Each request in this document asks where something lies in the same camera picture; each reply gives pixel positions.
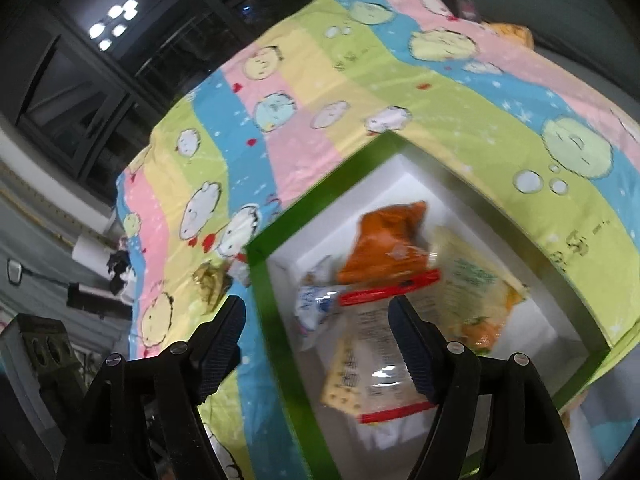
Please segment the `white red-edged snack packet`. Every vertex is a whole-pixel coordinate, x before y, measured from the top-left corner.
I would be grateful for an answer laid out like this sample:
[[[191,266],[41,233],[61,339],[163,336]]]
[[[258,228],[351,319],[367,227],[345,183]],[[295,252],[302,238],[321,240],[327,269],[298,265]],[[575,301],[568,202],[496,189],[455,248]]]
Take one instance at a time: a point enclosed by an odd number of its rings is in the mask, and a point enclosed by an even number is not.
[[[400,283],[341,294],[338,304],[346,312],[358,374],[358,422],[389,422],[433,407],[413,385],[388,322],[388,309],[393,298],[420,292],[439,280],[439,270],[434,269]]]

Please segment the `gold foil snack wrapper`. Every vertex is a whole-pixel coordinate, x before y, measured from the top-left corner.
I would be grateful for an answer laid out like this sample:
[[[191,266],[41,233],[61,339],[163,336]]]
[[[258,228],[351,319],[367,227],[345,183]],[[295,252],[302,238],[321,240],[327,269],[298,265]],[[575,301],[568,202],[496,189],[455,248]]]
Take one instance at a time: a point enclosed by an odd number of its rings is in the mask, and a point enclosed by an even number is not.
[[[195,270],[192,280],[208,312],[216,309],[232,284],[224,266],[214,266],[210,261],[202,263]]]

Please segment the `grey sofa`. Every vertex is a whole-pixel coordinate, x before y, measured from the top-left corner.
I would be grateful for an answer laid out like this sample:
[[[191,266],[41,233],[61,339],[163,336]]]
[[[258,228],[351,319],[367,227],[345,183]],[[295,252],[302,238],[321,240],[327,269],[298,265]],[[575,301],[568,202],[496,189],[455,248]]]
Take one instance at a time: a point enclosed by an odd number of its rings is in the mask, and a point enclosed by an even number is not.
[[[474,0],[483,18],[526,26],[535,50],[639,118],[639,37],[611,0]]]

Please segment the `colourful cartoon striped bedsheet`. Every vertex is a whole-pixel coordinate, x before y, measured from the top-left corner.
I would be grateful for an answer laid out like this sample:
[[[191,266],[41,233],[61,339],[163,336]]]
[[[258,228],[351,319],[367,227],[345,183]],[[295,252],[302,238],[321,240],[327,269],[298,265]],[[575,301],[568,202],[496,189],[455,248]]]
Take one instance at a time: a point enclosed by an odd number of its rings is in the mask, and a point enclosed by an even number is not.
[[[489,198],[560,269],[605,341],[639,341],[639,125],[498,25],[440,0],[314,0],[189,91],[117,180],[134,290],[129,349],[156,356],[216,310],[203,264],[246,245],[384,132]]]

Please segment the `red white snack wrapper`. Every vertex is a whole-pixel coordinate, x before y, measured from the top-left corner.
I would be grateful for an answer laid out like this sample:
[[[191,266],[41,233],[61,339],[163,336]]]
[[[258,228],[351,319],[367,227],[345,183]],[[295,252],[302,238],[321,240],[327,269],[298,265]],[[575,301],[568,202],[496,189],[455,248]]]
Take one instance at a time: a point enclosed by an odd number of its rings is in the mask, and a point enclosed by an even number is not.
[[[250,266],[244,252],[239,252],[230,260],[227,274],[243,287],[250,287]]]

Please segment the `pale yellow corn snack bag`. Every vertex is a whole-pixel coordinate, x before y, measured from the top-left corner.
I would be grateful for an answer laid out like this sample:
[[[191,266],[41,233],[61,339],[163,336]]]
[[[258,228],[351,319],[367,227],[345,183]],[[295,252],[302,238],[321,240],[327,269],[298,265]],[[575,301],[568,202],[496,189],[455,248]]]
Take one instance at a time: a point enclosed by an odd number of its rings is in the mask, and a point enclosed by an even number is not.
[[[435,324],[471,350],[491,352],[528,287],[444,226],[431,230],[430,265],[439,270]]]

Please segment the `orange snack bag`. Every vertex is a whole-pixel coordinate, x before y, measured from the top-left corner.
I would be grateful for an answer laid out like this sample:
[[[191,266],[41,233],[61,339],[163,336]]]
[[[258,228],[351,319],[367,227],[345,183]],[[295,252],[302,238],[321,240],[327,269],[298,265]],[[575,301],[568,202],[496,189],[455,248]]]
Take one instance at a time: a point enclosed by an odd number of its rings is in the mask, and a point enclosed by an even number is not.
[[[337,281],[342,285],[373,283],[425,271],[428,252],[416,244],[416,233],[426,211],[427,203],[419,200],[364,214]]]

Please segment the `black white clothes pile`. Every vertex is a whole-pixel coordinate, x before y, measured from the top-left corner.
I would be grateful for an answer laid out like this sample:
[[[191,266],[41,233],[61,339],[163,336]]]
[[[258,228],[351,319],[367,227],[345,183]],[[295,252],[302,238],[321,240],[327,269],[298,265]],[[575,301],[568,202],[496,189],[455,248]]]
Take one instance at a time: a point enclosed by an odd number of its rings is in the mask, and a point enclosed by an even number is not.
[[[137,274],[130,260],[128,242],[122,238],[118,242],[117,249],[108,256],[107,274],[110,278],[108,288],[114,296],[131,297],[134,293],[134,285],[137,283]]]

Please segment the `small dark bottle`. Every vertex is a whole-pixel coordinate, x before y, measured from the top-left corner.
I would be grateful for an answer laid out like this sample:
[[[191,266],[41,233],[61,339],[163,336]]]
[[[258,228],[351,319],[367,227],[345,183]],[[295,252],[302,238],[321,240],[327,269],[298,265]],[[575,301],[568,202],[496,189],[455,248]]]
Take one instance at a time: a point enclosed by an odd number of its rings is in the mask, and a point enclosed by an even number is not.
[[[474,0],[454,0],[456,2],[458,17],[464,20],[480,23],[482,18],[477,11]]]

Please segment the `soda cracker sleeve packet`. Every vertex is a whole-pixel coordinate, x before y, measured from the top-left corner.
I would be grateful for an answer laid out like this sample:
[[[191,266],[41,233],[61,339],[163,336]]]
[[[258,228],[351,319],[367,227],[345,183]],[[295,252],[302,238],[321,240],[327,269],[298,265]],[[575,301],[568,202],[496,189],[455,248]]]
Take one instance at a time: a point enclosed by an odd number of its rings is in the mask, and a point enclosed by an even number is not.
[[[358,366],[352,348],[352,337],[349,335],[341,336],[336,343],[320,401],[353,418],[361,415]]]

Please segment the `white blue snack packet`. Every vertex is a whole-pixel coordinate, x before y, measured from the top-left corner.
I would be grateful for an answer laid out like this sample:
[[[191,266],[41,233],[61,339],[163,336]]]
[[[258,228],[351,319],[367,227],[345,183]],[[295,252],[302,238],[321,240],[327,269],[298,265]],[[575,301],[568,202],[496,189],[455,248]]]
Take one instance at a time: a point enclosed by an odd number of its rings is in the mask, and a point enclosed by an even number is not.
[[[310,350],[326,330],[345,286],[337,283],[331,256],[322,258],[300,282],[294,304],[299,350]]]

